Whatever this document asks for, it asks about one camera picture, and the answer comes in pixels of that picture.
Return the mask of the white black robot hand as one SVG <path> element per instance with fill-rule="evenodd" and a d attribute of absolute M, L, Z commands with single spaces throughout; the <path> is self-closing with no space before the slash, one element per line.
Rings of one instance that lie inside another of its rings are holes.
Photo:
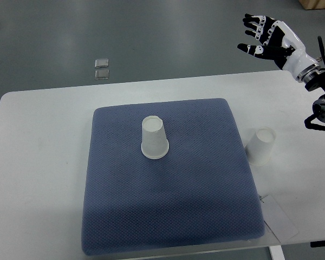
<path fill-rule="evenodd" d="M 291 73 L 298 82 L 308 83 L 320 74 L 320 65 L 309 56 L 306 47 L 283 21 L 268 16 L 245 14 L 245 34 L 258 45 L 238 44 L 237 48 L 255 58 L 272 60 L 281 70 Z"/>

